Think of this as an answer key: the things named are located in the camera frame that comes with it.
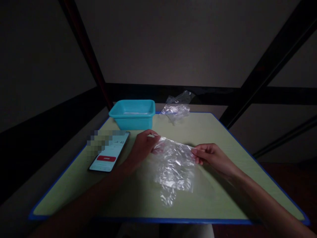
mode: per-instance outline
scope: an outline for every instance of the table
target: table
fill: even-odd
[[[118,130],[109,118],[101,130]],[[153,117],[153,130],[161,136],[187,145],[216,143],[247,175],[254,179],[285,209],[304,224],[310,221],[281,187],[263,170],[259,163],[239,144],[230,132],[211,113],[191,113],[180,125],[173,126],[165,115]],[[117,164],[129,154],[135,137],[131,136]],[[87,171],[98,146],[85,146],[32,209],[29,219],[43,220],[78,197],[104,176]],[[105,202],[98,219],[130,222],[253,224],[257,221],[245,200],[209,166],[195,167],[194,192],[177,191],[172,207],[160,201],[160,186],[142,177],[137,170],[118,192]]]

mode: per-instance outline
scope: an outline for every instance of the blue plastic basin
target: blue plastic basin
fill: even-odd
[[[109,112],[120,130],[152,129],[154,114],[153,100],[120,100]]]

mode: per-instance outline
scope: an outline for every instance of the person's left hand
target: person's left hand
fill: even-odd
[[[155,131],[150,129],[138,134],[136,136],[131,152],[125,160],[125,163],[128,164],[128,166],[137,168],[141,164],[141,162],[149,155],[154,145],[159,141],[160,138],[161,136],[158,136]]]

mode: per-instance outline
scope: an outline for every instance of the clear plastic wrap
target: clear plastic wrap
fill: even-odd
[[[194,96],[195,94],[187,90],[178,95],[176,98],[168,96],[166,105],[160,114],[167,115],[173,125],[178,124],[181,119],[189,116],[190,107],[188,104]]]
[[[193,192],[195,161],[192,147],[161,137],[146,161],[147,179],[161,185],[160,199],[171,207],[177,190]]]

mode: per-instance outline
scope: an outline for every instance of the smartphone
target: smartphone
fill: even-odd
[[[112,143],[105,146],[105,149],[100,152],[89,166],[89,171],[109,173],[115,166],[123,148],[130,136],[130,132],[124,135],[112,136]]]

